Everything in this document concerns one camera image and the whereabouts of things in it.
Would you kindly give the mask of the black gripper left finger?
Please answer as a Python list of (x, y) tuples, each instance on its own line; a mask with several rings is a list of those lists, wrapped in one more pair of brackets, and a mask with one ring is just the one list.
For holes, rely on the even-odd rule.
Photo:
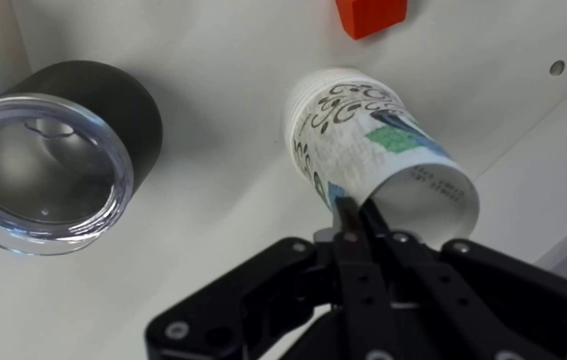
[(323, 241), (281, 237), (157, 313), (147, 360), (259, 360), (285, 333), (281, 360), (387, 360), (395, 330), (373, 250), (387, 236), (375, 204), (341, 197)]

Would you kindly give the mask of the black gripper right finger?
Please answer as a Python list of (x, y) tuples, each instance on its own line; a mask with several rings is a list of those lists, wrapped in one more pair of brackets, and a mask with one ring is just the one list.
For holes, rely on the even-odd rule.
[(431, 250), (373, 202), (359, 218), (443, 360), (567, 360), (567, 278), (467, 237)]

